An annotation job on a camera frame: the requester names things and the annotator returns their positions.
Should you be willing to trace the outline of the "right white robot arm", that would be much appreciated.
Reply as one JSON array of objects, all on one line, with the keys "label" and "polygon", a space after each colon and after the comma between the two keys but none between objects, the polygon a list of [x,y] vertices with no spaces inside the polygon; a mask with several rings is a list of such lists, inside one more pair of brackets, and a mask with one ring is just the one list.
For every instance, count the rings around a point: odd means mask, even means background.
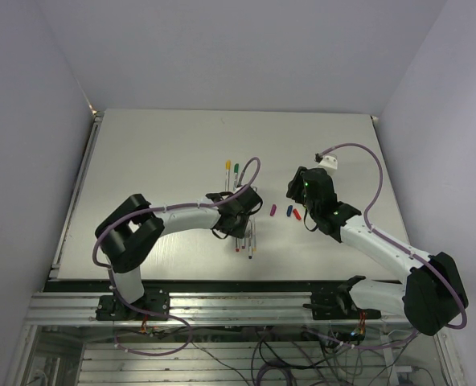
[{"label": "right white robot arm", "polygon": [[305,208],[319,231],[352,247],[392,273],[397,283],[356,275],[336,293],[336,311],[353,318],[361,310],[404,316],[418,332],[433,336],[461,317],[466,326],[468,297],[454,259],[446,253],[418,250],[367,223],[362,212],[338,199],[332,178],[322,168],[301,166],[288,184],[287,198]]}]

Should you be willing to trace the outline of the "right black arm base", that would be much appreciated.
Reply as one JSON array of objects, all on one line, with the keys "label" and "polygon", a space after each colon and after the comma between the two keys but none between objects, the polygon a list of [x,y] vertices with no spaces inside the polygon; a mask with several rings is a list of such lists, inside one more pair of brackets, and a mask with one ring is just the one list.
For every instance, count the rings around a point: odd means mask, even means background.
[{"label": "right black arm base", "polygon": [[338,319],[381,319],[381,312],[373,309],[360,309],[350,296],[353,285],[365,281],[365,276],[356,275],[341,283],[333,292],[316,292],[310,295],[310,302],[303,308],[310,310],[313,320]]}]

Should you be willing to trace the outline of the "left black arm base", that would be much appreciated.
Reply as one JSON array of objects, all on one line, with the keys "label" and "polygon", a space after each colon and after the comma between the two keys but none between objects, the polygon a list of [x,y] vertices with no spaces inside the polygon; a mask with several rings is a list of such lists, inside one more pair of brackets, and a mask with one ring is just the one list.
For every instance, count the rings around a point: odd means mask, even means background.
[{"label": "left black arm base", "polygon": [[166,320],[170,310],[170,297],[161,289],[147,290],[144,295],[126,306],[115,295],[105,295],[99,298],[95,319],[97,321],[138,321]]}]

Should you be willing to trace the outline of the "yellow marker pen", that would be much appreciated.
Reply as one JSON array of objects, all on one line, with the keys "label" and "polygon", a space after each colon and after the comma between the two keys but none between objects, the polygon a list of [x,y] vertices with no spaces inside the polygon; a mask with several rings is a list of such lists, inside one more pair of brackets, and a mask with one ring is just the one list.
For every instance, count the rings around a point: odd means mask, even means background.
[{"label": "yellow marker pen", "polygon": [[231,160],[228,159],[225,163],[225,172],[226,172],[226,175],[225,175],[225,191],[229,191],[230,190],[230,187],[231,187]]}]

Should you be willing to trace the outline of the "green marker pen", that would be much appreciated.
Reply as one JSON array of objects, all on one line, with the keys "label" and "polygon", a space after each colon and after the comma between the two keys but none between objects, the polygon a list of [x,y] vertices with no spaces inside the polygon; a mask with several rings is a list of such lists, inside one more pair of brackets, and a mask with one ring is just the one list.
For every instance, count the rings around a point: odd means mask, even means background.
[{"label": "green marker pen", "polygon": [[233,190],[235,190],[238,186],[239,173],[240,173],[240,165],[239,163],[235,163],[233,167],[233,183],[232,183]]}]

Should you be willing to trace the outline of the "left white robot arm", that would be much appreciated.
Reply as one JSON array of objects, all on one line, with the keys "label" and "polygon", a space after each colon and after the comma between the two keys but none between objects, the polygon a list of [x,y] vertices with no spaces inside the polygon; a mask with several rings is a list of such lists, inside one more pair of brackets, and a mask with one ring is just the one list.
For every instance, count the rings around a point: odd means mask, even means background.
[{"label": "left white robot arm", "polygon": [[94,261],[109,270],[112,287],[120,295],[117,311],[127,319],[138,318],[144,311],[145,289],[140,266],[157,241],[170,234],[190,230],[210,230],[225,239],[245,237],[249,217],[263,206],[253,187],[236,192],[208,193],[195,203],[152,207],[141,194],[131,195],[95,231],[97,250],[106,263]]}]

